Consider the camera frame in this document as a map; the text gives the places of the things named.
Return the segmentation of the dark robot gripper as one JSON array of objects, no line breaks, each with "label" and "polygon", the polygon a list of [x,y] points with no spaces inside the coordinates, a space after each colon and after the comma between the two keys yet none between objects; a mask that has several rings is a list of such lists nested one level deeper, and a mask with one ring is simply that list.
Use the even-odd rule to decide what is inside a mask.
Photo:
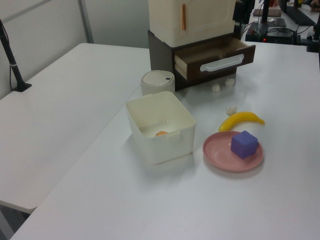
[{"label": "dark robot gripper", "polygon": [[243,1],[236,1],[233,11],[234,20],[234,37],[236,39],[241,40],[241,24],[243,21],[243,14],[244,14],[244,2]]}]

